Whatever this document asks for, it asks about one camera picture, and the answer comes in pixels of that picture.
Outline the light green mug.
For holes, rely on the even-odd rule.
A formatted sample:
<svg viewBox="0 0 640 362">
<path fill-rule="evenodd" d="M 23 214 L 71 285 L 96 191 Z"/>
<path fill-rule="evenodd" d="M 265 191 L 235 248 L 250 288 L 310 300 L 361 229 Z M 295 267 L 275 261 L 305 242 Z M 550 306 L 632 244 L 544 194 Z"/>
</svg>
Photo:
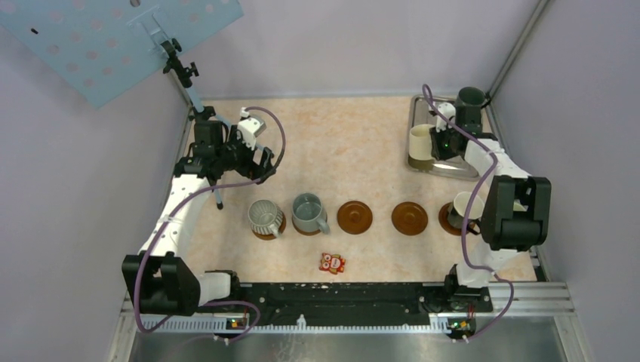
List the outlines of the light green mug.
<svg viewBox="0 0 640 362">
<path fill-rule="evenodd" d="M 515 212 L 526 212 L 527 211 L 527 208 L 524 205 L 522 205 L 519 201 L 514 201 L 513 202 L 512 209 Z"/>
</svg>

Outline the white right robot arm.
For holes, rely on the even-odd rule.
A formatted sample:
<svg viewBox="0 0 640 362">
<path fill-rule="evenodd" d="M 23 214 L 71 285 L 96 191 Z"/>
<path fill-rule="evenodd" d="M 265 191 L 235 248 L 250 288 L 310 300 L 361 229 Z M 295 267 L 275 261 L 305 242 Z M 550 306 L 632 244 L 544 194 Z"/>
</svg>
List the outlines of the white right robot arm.
<svg viewBox="0 0 640 362">
<path fill-rule="evenodd" d="M 463 261 L 445 278 L 444 304 L 462 311 L 480 297 L 496 270 L 546 240 L 551 182 L 522 170 L 491 133 L 473 140 L 452 128 L 433 128 L 429 133 L 435 159 L 460 156 L 490 186 L 486 199 L 476 192 L 461 192 L 438 215 L 445 230 L 461 238 L 468 233 L 482 237 L 472 251 L 463 252 Z"/>
</svg>

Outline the black mug white inside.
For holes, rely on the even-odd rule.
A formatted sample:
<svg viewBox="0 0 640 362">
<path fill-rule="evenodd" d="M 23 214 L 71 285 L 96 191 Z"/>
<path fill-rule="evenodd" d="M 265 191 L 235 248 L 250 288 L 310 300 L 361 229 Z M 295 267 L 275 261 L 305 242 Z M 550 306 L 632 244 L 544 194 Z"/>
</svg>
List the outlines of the black mug white inside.
<svg viewBox="0 0 640 362">
<path fill-rule="evenodd" d="M 479 196 L 473 195 L 471 192 L 460 192 L 451 202 L 463 218 L 467 216 L 468 226 L 481 219 L 485 202 Z"/>
</svg>

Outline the dark green mug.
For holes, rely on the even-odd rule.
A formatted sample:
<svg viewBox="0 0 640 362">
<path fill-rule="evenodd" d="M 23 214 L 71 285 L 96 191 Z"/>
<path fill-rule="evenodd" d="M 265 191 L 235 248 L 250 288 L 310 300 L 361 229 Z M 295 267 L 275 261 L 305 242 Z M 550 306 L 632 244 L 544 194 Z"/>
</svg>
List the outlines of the dark green mug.
<svg viewBox="0 0 640 362">
<path fill-rule="evenodd" d="M 482 132 L 482 107 L 485 93 L 476 87 L 463 87 L 454 101 L 455 124 L 469 134 Z"/>
</svg>

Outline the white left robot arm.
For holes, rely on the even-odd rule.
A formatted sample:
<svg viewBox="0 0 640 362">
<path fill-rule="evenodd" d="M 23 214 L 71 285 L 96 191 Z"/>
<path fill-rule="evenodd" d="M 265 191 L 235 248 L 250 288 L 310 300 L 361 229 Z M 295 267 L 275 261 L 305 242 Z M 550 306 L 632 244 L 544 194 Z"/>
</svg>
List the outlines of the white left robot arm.
<svg viewBox="0 0 640 362">
<path fill-rule="evenodd" d="M 247 185 L 273 173 L 272 150 L 257 144 L 265 129 L 263 120 L 251 116 L 237 124 L 195 123 L 195 139 L 174 166 L 171 190 L 152 234 L 137 254 L 122 262 L 129 296 L 139 314 L 190 316 L 210 301 L 227 312 L 241 305 L 242 292 L 233 286 L 232 272 L 196 275 L 184 256 L 206 201 L 215 196 L 223 206 L 217 183 L 224 173 L 236 172 Z"/>
</svg>

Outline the cream mug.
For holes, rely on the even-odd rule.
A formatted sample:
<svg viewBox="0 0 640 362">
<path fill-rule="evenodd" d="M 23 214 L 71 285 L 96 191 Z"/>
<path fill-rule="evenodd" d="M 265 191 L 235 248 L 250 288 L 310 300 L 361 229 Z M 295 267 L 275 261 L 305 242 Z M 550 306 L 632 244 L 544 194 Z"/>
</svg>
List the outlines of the cream mug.
<svg viewBox="0 0 640 362">
<path fill-rule="evenodd" d="M 408 134 L 408 163 L 418 170 L 431 170 L 434 158 L 432 156 L 431 130 L 432 124 L 413 126 Z"/>
</svg>

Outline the grey blue mug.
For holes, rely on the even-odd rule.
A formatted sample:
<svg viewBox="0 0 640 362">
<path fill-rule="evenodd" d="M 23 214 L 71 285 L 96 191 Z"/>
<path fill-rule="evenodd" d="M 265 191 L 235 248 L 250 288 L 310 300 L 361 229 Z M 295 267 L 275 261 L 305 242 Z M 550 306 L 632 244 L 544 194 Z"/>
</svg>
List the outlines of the grey blue mug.
<svg viewBox="0 0 640 362">
<path fill-rule="evenodd" d="M 292 204 L 294 222 L 317 223 L 322 234 L 328 235 L 331 230 L 328 225 L 328 214 L 320 198 L 313 193 L 298 195 Z"/>
</svg>

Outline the grey ribbed mug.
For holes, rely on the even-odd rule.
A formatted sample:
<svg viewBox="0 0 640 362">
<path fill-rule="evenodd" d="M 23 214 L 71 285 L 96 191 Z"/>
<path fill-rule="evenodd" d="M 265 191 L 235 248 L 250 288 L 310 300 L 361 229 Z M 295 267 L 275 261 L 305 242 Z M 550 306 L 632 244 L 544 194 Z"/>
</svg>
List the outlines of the grey ribbed mug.
<svg viewBox="0 0 640 362">
<path fill-rule="evenodd" d="M 285 219 L 284 212 L 273 201 L 258 200 L 248 209 L 248 221 L 251 231 L 262 235 L 273 234 L 280 238 L 282 235 L 279 234 L 278 228 L 283 219 Z"/>
</svg>

